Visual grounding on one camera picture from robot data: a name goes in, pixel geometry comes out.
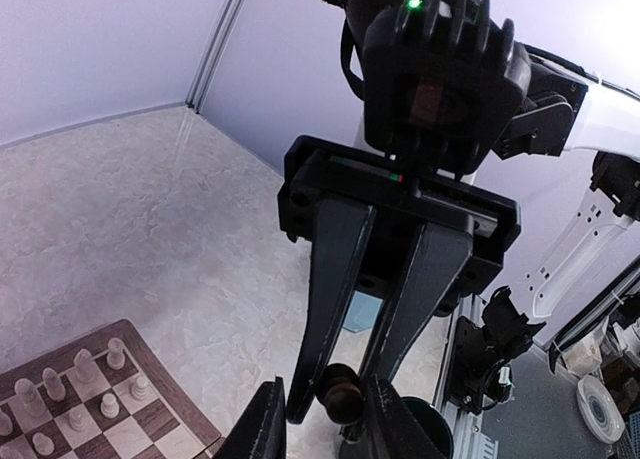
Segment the green led light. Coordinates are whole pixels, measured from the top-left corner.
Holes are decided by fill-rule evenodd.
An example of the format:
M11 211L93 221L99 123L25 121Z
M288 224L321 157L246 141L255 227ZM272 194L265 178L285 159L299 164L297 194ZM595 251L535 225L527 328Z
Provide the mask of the green led light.
M409 0L407 7L409 9L418 9L422 5L422 0Z

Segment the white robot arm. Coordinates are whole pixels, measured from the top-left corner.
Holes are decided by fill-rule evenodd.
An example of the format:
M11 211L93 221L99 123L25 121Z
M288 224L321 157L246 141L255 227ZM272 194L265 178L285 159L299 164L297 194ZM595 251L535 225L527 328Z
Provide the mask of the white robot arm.
M640 219L640 96L600 80L583 81L588 93L563 149L605 154L597 156L591 187L557 242L523 281L511 285L515 297L530 298L534 319L551 316L599 254Z

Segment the chess piece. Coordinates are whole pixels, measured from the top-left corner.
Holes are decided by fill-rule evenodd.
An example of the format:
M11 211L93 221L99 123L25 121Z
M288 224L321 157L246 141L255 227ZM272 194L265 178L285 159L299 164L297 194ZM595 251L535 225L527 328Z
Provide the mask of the chess piece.
M47 390L47 395L56 402L63 401L67 396L67 391L62 384L62 380L56 371L47 367L42 371L42 381Z
M47 406L45 406L35 384L29 379L18 379L14 390L31 417L40 417L45 413Z
M76 368L76 377L80 382L89 384L96 378L96 363L91 357L91 353L86 349L81 349L73 359Z
M145 376L136 377L131 384L131 396L138 401L144 401L149 396L149 379Z
M80 409L71 409L69 411L69 426L76 432L84 431L86 422L84 420L84 414Z
M33 435L33 448L41 456L50 456L55 450L53 441L50 437L45 436L41 432L37 432Z
M9 446L0 447L0 459L24 459L24 456Z
M0 411L0 436L7 437L13 432L13 422L8 414Z
M118 371L124 367L126 361L124 355L124 342L117 337L109 339L109 353L107 354L107 364L114 371Z
M120 405L116 400L116 396L111 393L107 393L102 396L102 403L100 404L100 411L102 415L108 419L115 419L120 412Z

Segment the table surface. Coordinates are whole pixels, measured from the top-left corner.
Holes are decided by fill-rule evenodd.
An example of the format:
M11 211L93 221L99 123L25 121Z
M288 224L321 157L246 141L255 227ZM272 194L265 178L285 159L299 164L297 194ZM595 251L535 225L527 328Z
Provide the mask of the table surface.
M227 435L258 385L291 379L306 319L309 244L278 229L282 179L186 108L111 119L0 151L0 372L130 320ZM395 381L432 397L446 321ZM367 333L334 360L357 366ZM316 403L289 456L331 457Z
M511 365L515 399L482 416L483 434L499 441L499 459L607 458L580 415L575 379L552 375L537 346Z

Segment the white wall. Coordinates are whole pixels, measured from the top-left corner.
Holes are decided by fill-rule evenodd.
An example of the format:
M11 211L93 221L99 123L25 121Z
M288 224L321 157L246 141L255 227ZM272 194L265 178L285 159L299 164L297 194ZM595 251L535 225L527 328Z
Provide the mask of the white wall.
M352 141L362 105L340 69L343 22L320 0L246 0L201 114L278 170L301 134Z
M633 1L492 0L492 16L500 23L513 18L518 40L640 91ZM300 134L350 143L361 105L339 68L342 21L340 10L319 0L247 0L203 115L280 170L284 153ZM524 232L495 285L519 279L560 234L588 186L592 158L584 151L560 159L490 157L482 166L478 184L517 199L523 209ZM590 280L565 299L546 335L589 302L638 250L640 226L589 271ZM530 312L527 298L514 300Z
M182 102L224 0L0 0L0 144Z

